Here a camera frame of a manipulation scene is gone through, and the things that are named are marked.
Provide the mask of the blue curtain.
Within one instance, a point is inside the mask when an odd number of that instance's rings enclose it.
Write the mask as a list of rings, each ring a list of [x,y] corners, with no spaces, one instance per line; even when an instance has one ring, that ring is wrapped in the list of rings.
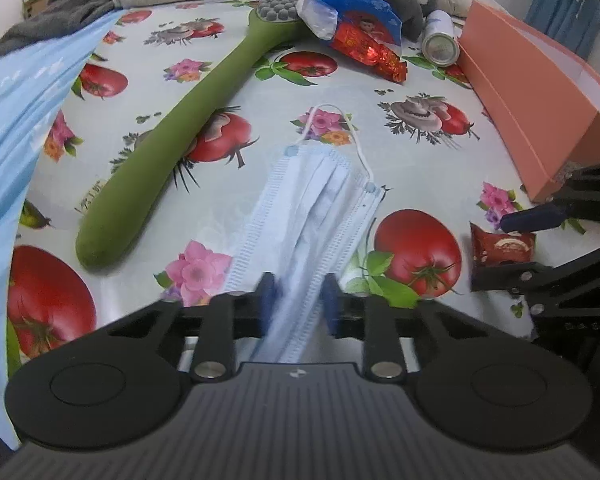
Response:
[[[524,22],[586,60],[600,31],[600,0],[532,0]]]

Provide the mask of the light blue bedsheet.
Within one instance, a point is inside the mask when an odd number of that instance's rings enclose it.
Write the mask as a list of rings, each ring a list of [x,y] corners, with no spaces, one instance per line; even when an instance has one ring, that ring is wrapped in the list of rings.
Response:
[[[119,16],[109,12],[74,34],[32,44],[0,59],[0,439],[9,448],[19,445],[4,405],[7,287],[18,218],[59,107]]]

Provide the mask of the small red snack packet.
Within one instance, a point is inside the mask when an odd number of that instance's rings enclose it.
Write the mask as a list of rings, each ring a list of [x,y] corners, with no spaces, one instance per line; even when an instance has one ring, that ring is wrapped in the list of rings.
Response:
[[[531,262],[535,252],[533,233],[491,233],[470,224],[472,261],[477,266]]]

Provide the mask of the white spray can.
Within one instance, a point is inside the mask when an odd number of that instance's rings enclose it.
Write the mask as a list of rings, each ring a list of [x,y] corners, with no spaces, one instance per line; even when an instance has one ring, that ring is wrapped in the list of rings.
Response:
[[[460,57],[460,46],[449,14],[435,10],[427,16],[420,50],[435,66],[448,67],[456,63]]]

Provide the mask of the wooden nightstand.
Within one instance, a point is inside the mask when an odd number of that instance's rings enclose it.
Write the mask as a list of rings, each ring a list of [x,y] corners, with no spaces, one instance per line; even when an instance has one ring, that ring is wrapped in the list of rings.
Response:
[[[32,18],[47,8],[48,0],[26,0],[22,3],[22,15],[24,18]]]

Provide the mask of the blue face mask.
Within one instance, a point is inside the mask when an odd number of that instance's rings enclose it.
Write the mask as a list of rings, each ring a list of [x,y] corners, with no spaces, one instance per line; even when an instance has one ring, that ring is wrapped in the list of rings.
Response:
[[[302,357],[320,322],[324,277],[343,274],[384,197],[355,131],[351,153],[311,140],[318,114],[328,108],[310,109],[301,138],[271,169],[226,274],[224,292],[246,292],[266,272],[276,281],[270,328],[238,344],[238,362]]]

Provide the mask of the dark grey blanket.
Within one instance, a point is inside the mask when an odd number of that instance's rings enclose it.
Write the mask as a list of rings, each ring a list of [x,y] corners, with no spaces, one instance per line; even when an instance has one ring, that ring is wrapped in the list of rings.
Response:
[[[48,0],[38,14],[0,38],[0,58],[40,41],[69,36],[114,10],[114,0]]]

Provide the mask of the red foil snack wrapper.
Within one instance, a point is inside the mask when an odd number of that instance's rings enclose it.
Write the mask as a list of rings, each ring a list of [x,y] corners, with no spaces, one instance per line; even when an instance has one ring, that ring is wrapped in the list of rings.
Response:
[[[350,23],[340,22],[328,44],[388,81],[406,81],[407,66],[400,56]]]

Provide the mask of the pink cardboard box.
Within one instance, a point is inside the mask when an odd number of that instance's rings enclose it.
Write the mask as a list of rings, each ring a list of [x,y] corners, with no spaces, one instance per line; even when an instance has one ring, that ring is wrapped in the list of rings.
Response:
[[[467,76],[527,190],[542,202],[600,164],[600,75],[511,15],[474,2],[460,34]]]

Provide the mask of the blue red snack bag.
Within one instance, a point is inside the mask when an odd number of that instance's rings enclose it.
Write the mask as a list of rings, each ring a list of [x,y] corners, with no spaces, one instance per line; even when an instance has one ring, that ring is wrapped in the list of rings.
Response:
[[[385,0],[298,0],[298,17],[319,40],[329,42],[347,23],[388,47],[402,52],[402,21]]]

